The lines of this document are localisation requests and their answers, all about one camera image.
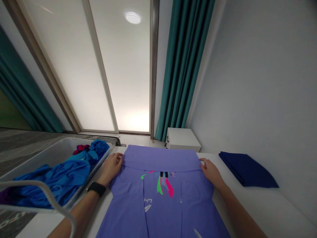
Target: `purple shirt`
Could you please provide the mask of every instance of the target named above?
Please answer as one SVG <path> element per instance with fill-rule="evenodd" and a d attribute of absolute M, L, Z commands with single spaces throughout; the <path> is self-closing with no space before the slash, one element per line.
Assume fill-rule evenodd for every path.
<path fill-rule="evenodd" d="M 97 237 L 230 237 L 193 150 L 129 145 Z"/>

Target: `gray floor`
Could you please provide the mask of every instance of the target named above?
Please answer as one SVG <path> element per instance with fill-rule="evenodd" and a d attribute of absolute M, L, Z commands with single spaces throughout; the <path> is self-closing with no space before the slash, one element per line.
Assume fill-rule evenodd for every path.
<path fill-rule="evenodd" d="M 0 176 L 24 161 L 66 138 L 101 139 L 116 145 L 117 139 L 103 136 L 47 133 L 0 128 Z M 36 213 L 0 210 L 0 238 L 13 238 L 29 223 Z"/>

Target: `white floor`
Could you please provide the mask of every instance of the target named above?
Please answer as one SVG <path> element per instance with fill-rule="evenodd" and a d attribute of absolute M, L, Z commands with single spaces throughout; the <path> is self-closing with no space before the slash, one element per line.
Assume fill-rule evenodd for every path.
<path fill-rule="evenodd" d="M 165 148 L 165 142 L 159 140 L 151 140 L 150 136 L 141 135 L 128 135 L 128 134 L 113 134 L 113 133 L 103 133 L 103 132 L 80 132 L 82 135 L 94 135 L 94 136 L 111 136 L 118 137 L 121 144 L 128 145 L 141 145 L 156 148 Z"/>

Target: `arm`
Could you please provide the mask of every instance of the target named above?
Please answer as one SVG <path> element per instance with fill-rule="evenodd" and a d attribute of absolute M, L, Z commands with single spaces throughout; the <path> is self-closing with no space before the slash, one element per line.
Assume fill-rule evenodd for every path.
<path fill-rule="evenodd" d="M 208 179 L 222 196 L 226 207 L 229 211 L 229 217 L 233 224 L 234 230 L 239 238 L 258 237 L 266 238 L 261 228 L 252 219 L 249 213 L 244 209 L 230 188 L 223 181 L 217 167 L 205 158 L 199 159 L 205 162 L 200 165 L 206 179 Z"/>
<path fill-rule="evenodd" d="M 102 174 L 97 180 L 97 183 L 108 186 L 110 181 L 118 174 L 122 165 L 123 154 L 115 153 L 108 156 L 103 163 Z M 76 220 L 77 229 L 75 237 L 81 237 L 87 225 L 88 220 L 97 204 L 99 194 L 95 191 L 89 191 L 80 202 L 72 209 L 71 214 Z M 61 223 L 52 231 L 48 238 L 69 238 L 71 231 L 71 223 L 67 218 L 64 218 Z"/>

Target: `person's left hand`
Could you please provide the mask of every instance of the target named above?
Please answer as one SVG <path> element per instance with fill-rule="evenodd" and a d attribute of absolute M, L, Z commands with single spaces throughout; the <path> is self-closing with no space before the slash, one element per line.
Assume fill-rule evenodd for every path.
<path fill-rule="evenodd" d="M 115 153 L 108 156 L 103 162 L 102 174 L 97 183 L 107 187 L 110 181 L 119 173 L 122 165 L 122 153 Z"/>

